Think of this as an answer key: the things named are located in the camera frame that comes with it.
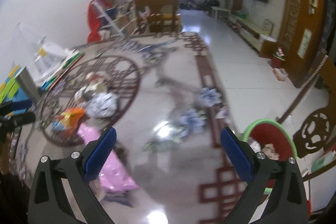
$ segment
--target chair back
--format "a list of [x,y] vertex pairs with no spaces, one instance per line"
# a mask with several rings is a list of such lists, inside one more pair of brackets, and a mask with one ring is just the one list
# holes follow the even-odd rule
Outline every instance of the chair back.
[[[150,32],[163,32],[165,28],[168,28],[172,32],[177,30],[176,12],[178,0],[135,0],[134,2],[139,29],[141,28],[142,21],[139,13],[143,13],[146,10],[146,7],[149,7],[150,12],[146,19],[149,24]],[[168,14],[163,13],[162,8],[164,6],[171,7]]]

